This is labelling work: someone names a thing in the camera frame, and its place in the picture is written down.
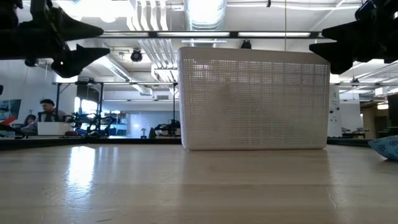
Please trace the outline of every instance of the table surface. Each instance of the table surface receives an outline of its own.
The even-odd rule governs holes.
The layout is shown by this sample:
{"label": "table surface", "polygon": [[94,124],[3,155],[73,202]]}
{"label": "table surface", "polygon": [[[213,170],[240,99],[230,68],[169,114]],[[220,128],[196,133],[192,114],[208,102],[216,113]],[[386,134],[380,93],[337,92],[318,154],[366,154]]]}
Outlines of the table surface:
{"label": "table surface", "polygon": [[398,163],[372,149],[0,152],[2,223],[397,223]]}

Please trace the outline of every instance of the man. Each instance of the man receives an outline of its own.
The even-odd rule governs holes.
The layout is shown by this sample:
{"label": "man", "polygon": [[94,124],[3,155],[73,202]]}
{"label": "man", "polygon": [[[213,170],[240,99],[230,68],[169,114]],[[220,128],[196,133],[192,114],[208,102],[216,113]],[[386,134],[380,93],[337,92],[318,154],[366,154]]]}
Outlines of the man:
{"label": "man", "polygon": [[38,122],[64,122],[65,116],[67,115],[62,110],[58,110],[58,116],[55,114],[55,104],[50,99],[44,99],[40,101],[42,105],[43,112],[39,112],[36,120],[30,123],[28,126],[21,128],[26,134],[34,135],[37,134],[37,123]]}

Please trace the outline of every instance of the white plastic basket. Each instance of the white plastic basket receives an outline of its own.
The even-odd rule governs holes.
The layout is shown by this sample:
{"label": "white plastic basket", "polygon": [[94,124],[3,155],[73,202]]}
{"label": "white plastic basket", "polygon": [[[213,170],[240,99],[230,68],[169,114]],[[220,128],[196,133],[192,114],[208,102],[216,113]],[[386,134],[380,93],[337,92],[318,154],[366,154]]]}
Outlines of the white plastic basket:
{"label": "white plastic basket", "polygon": [[183,47],[178,68],[185,149],[326,146],[330,68],[319,56]]}

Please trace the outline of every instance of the metal pole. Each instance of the metal pole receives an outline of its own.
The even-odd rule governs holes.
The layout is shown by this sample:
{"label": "metal pole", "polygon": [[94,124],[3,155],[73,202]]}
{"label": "metal pole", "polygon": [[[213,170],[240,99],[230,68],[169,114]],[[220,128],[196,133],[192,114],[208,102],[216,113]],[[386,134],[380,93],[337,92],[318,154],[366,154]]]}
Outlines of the metal pole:
{"label": "metal pole", "polygon": [[101,114],[102,112],[102,101],[104,98],[104,83],[100,83],[101,84],[101,93],[99,94],[99,113]]}
{"label": "metal pole", "polygon": [[57,107],[55,107],[55,117],[58,119],[58,107],[60,104],[60,87],[61,87],[62,83],[58,83],[57,85]]}
{"label": "metal pole", "polygon": [[[101,117],[101,112],[102,112],[102,99],[104,95],[104,83],[100,83],[101,85],[101,91],[99,93],[99,108],[97,109],[97,115]],[[99,123],[96,127],[98,134],[101,132],[101,120],[99,120]]]}
{"label": "metal pole", "polygon": [[175,83],[173,83],[173,121],[172,124],[175,122]]}

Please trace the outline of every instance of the ceiling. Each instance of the ceiling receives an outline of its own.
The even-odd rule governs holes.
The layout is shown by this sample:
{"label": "ceiling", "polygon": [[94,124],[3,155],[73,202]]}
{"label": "ceiling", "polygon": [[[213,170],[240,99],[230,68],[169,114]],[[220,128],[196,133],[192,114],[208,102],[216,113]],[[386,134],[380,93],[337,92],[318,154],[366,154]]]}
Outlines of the ceiling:
{"label": "ceiling", "polygon": [[[69,0],[53,1],[56,5],[61,6],[66,13],[74,18],[81,19],[82,22],[93,24],[102,27],[104,30],[129,30],[126,24],[126,16],[128,16],[128,9],[131,6],[129,1],[111,1],[111,0],[95,0],[96,5],[91,10],[74,11],[74,5]],[[223,30],[238,30],[238,31],[320,31],[324,28],[344,24],[354,21],[354,12],[356,9],[344,10],[328,10],[328,11],[313,11],[308,8],[319,7],[336,7],[342,3],[340,7],[360,6],[361,0],[288,0],[287,2],[281,0],[272,0],[272,7],[259,7],[258,4],[266,4],[267,1],[248,1],[248,0],[227,0],[226,14],[224,17]],[[25,5],[29,5],[29,1],[24,1]],[[107,4],[107,7],[99,7],[101,4]],[[150,7],[148,3],[148,18],[150,21]],[[301,7],[306,10],[284,9],[282,7]],[[106,15],[122,15],[114,22],[103,22],[99,16]],[[22,20],[29,20],[29,9],[26,7],[20,12],[19,16]],[[186,30],[185,28],[185,14],[183,10],[183,1],[168,0],[167,1],[167,25],[170,30]],[[228,39],[225,44],[218,44],[218,47],[238,48],[242,40]],[[308,45],[315,41],[328,42],[329,40],[261,40],[252,39],[251,44],[254,49],[261,50],[288,50],[294,52],[309,52]],[[149,60],[146,53],[142,50],[144,58],[142,62],[133,63],[130,55],[133,49],[140,49],[141,46],[137,39],[97,39],[84,40],[80,42],[83,45],[106,45],[111,49],[109,56],[111,61],[115,61],[122,68],[129,72],[135,80],[143,82],[155,81],[150,75],[152,62]],[[185,46],[181,39],[172,39],[172,47],[174,52],[178,48]],[[358,77],[363,74],[371,74],[384,67],[380,62],[369,62],[360,64],[354,69],[348,70],[340,75],[340,81],[349,82],[353,77]],[[396,81],[394,77],[398,78],[398,67],[390,66],[390,69],[385,72],[379,72],[377,75],[367,77],[363,75],[359,80],[362,82],[379,82],[387,80],[387,82]],[[118,77],[109,71],[101,63],[96,62],[90,65],[83,72],[84,76],[94,77],[98,81],[120,82]],[[343,86],[344,90],[350,90],[352,87]],[[371,91],[372,86],[363,88],[363,90]]]}

